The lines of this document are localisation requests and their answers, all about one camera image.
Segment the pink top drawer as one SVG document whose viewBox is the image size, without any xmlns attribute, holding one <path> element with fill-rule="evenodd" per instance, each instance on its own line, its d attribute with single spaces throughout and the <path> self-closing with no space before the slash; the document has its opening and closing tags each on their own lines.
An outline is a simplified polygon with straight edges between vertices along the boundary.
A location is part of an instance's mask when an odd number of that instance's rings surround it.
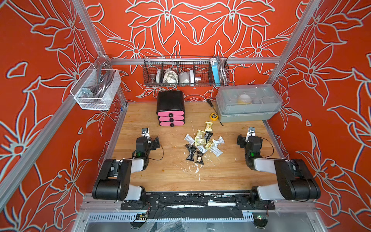
<svg viewBox="0 0 371 232">
<path fill-rule="evenodd" d="M 183 116 L 185 114 L 184 111 L 175 110 L 175 111 L 160 111 L 157 112 L 159 117 L 174 117 L 174 116 Z"/>
</svg>

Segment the black pink drawer cabinet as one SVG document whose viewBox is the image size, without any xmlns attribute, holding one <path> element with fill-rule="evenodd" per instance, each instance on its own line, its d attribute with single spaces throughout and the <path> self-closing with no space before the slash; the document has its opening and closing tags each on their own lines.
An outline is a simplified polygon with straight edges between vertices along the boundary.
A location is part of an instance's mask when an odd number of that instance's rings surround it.
<svg viewBox="0 0 371 232">
<path fill-rule="evenodd" d="M 183 92 L 179 90 L 160 92 L 157 96 L 157 112 L 175 110 L 184 111 L 186 113 Z"/>
</svg>

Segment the black cookie packet with picture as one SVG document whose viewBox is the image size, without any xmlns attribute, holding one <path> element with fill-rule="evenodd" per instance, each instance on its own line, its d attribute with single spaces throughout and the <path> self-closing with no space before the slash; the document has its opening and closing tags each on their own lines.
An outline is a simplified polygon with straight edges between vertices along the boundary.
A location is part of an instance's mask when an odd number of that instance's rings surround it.
<svg viewBox="0 0 371 232">
<path fill-rule="evenodd" d="M 201 165 L 204 165 L 204 162 L 203 162 L 203 153 L 200 152 L 200 151 L 197 151 L 196 163 L 201 164 Z"/>
</svg>

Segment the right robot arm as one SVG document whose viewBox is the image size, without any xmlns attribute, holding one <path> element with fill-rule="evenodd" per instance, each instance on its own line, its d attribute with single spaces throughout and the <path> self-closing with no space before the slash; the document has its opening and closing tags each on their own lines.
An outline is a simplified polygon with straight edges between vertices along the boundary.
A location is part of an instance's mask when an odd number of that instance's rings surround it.
<svg viewBox="0 0 371 232">
<path fill-rule="evenodd" d="M 309 201 L 319 199 L 321 190 L 302 159 L 272 159 L 261 156 L 263 138 L 237 137 L 236 144 L 244 149 L 245 162 L 251 170 L 274 174 L 276 184 L 254 186 L 257 200 Z"/>
</svg>

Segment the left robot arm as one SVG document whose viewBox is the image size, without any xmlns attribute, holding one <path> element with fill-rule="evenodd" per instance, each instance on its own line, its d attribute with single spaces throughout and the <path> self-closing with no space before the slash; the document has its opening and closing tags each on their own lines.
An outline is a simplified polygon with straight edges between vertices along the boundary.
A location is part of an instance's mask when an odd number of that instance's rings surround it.
<svg viewBox="0 0 371 232">
<path fill-rule="evenodd" d="M 136 150 L 130 159 L 106 159 L 92 190 L 96 200 L 139 201 L 146 200 L 142 186 L 130 183 L 131 174 L 146 170 L 150 152 L 160 148 L 159 138 L 142 136 L 136 140 Z"/>
</svg>

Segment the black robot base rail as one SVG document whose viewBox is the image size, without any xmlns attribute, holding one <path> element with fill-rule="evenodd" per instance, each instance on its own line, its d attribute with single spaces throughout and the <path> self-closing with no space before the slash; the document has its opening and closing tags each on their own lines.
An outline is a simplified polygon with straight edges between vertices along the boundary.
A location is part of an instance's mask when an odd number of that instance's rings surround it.
<svg viewBox="0 0 371 232">
<path fill-rule="evenodd" d="M 257 200 L 250 190 L 147 192 L 142 202 L 124 200 L 121 210 L 149 213 L 150 219 L 248 219 L 267 216 L 275 210 L 273 201 Z"/>
</svg>

